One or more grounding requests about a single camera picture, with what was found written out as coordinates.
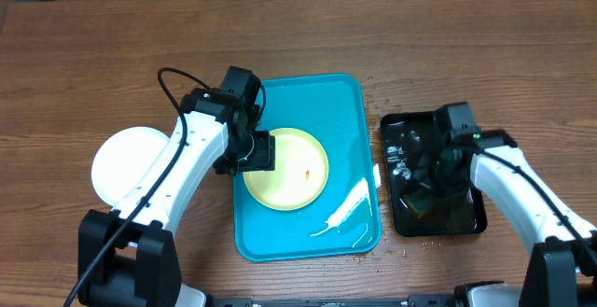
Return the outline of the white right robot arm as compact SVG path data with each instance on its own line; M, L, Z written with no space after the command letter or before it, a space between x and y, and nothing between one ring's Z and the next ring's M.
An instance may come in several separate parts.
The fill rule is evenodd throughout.
M521 238L530 255L522 286L483 282L456 287L455 306L593 306L596 227L568 207L503 130L482 130L466 103L431 114L431 146L423 150L434 197L428 210L468 189L486 194Z

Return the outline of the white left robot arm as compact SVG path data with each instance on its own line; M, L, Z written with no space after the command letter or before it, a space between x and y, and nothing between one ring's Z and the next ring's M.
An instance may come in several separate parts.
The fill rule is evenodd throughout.
M176 126L148 170L110 212L89 210L80 222L66 305L207 305L206 293L182 282L174 235L209 170L274 170L275 139L257 129L265 106L256 100L265 97L252 71L232 66L219 87L199 82L173 102Z

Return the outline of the black water tray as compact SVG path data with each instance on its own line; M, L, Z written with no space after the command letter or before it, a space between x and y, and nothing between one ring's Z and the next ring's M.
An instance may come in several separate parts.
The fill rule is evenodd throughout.
M432 204L421 217L414 215L402 196L411 194L414 168L410 149L414 146L438 148L434 115L431 111L394 113L380 123L393 224L404 237L476 234L486 230L488 220L481 193L470 188L459 199Z

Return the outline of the green yellow sponge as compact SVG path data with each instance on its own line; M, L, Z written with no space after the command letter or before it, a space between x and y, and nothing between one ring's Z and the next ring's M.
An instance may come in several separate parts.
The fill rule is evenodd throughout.
M434 202L430 193L411 193L402 196L403 202L417 217L423 216Z

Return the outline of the white plate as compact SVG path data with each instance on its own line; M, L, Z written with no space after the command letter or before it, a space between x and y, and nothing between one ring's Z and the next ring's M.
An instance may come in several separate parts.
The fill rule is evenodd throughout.
M143 178L166 146L169 137L153 128L132 127L115 133L97 151L91 165L91 183L110 206L123 199Z

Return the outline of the yellow-green plate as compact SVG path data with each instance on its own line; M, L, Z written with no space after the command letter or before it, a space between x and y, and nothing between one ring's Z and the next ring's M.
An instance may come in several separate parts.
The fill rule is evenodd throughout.
M264 206L291 211L313 202L323 191L329 162L322 144L311 134L295 128L271 131L275 138L272 171L244 172L251 195Z

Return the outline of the teal plastic tray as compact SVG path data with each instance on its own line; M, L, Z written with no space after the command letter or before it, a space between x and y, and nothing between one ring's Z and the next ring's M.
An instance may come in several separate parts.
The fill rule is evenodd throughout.
M354 77L325 74L264 81L261 130L293 128L325 150L322 193L290 211L259 203L243 176L233 179L235 243L252 261L336 256L371 250L382 236L377 176L362 91Z

